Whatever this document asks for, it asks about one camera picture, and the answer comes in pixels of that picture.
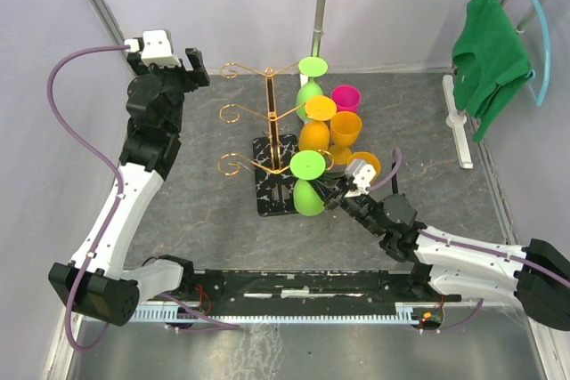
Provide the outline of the green wine glass front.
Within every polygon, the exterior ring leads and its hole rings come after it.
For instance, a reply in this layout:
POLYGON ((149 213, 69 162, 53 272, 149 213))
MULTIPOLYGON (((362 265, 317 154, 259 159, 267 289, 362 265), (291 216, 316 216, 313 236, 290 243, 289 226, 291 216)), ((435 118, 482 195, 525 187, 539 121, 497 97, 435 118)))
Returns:
POLYGON ((295 209, 304 216, 320 214, 324 210, 324 203, 314 190, 311 181, 324 173, 326 169, 324 157, 314 150, 302 150, 293 156, 289 167, 297 178, 293 187, 295 209))

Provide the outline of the green wine glass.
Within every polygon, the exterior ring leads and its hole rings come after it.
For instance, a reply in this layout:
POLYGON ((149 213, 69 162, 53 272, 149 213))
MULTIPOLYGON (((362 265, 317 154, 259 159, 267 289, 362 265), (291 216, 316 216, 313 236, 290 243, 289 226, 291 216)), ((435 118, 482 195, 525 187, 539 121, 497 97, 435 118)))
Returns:
POLYGON ((297 116, 304 123, 308 120, 305 112, 305 104, 315 96, 323 95, 319 84, 315 81, 328 71, 328 63, 315 56, 305 57, 298 63, 301 77, 301 86, 297 92, 296 106, 297 116))
POLYGON ((324 203, 314 190, 311 181, 324 173, 326 169, 324 157, 314 150, 302 150, 293 156, 289 167, 297 178, 293 187, 295 209, 304 216, 320 214, 324 210, 324 203))

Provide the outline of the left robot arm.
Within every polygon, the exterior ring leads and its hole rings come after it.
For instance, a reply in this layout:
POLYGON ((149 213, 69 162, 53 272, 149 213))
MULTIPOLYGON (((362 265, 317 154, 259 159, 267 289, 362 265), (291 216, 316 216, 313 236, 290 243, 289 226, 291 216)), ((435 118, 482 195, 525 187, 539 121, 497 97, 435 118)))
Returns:
POLYGON ((119 159, 107 163, 114 186, 78 251, 48 273, 68 315, 123 326, 139 303, 166 292, 177 300, 195 293, 188 260, 162 255, 134 270, 125 267, 134 233, 181 147, 185 95, 210 84, 201 51, 188 48, 185 55, 190 69, 181 62, 170 67, 162 59, 146 60, 141 53, 126 57, 135 77, 126 89, 126 140, 119 159))

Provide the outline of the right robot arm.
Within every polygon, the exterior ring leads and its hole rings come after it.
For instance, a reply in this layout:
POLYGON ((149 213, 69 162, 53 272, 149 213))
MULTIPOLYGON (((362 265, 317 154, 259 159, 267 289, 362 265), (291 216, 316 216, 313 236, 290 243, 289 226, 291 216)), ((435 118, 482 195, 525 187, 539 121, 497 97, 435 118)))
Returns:
POLYGON ((418 221, 402 193, 372 198, 364 174, 324 175, 310 185, 325 208, 343 209, 379 238, 387 255, 413 263, 407 287, 415 299, 512 303, 543 326, 569 329, 569 261, 550 242, 501 245, 445 232, 418 221))

